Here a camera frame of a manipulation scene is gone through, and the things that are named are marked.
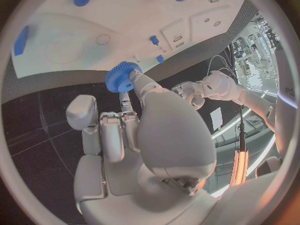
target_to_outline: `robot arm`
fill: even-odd
[[[202,81],[186,81],[172,88],[172,91],[189,102],[196,110],[205,102],[204,98],[212,100],[233,101],[245,105],[261,116],[267,126],[275,131],[276,105],[250,92],[246,87],[221,71],[211,71]]]

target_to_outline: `blue gear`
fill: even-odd
[[[105,77],[105,85],[112,93],[125,93],[134,88],[129,80],[132,70],[137,69],[142,73],[142,69],[134,62],[123,61],[108,72]]]

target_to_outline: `light strip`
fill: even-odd
[[[294,104],[293,102],[287,100],[286,98],[284,98],[279,92],[278,92],[278,97],[281,98],[282,101],[286,102],[288,105],[292,106],[295,109],[298,109],[297,104]]]
[[[271,140],[269,141],[268,145],[266,146],[266,148],[263,150],[263,152],[261,153],[261,155],[256,159],[256,161],[248,168],[247,171],[247,177],[249,176],[249,174],[251,174],[254,169],[257,168],[257,166],[259,164],[261,164],[261,162],[263,161],[263,159],[266,157],[266,155],[268,154],[268,152],[270,151],[270,149],[272,148],[272,146],[275,143],[275,134],[273,135],[273,137],[271,138]],[[229,185],[226,185],[225,187],[221,188],[220,190],[214,192],[211,194],[212,197],[214,198],[218,198],[220,197],[227,189],[229,188]]]
[[[265,91],[265,93],[263,95],[261,95],[261,98],[263,98],[264,96],[266,96],[266,93],[269,90]],[[243,113],[242,117],[244,118],[247,114],[249,114],[252,110],[249,108],[245,113]],[[236,125],[239,121],[241,121],[241,117],[239,117],[238,119],[236,119],[236,121],[232,122],[231,124],[229,124],[226,128],[223,128],[222,131],[219,131],[217,133],[215,133],[214,135],[211,136],[211,139],[215,139],[218,136],[222,135],[223,133],[225,133],[226,131],[228,131],[229,129],[231,129],[234,125]]]

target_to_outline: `orange light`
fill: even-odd
[[[243,184],[246,181],[249,152],[235,151],[230,187]]]

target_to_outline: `small hole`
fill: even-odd
[[[175,42],[179,41],[182,38],[183,38],[183,36],[176,37],[173,42],[175,43]]]
[[[176,45],[176,48],[180,47],[180,46],[183,45],[183,44],[184,44],[184,42],[179,43],[178,45]]]

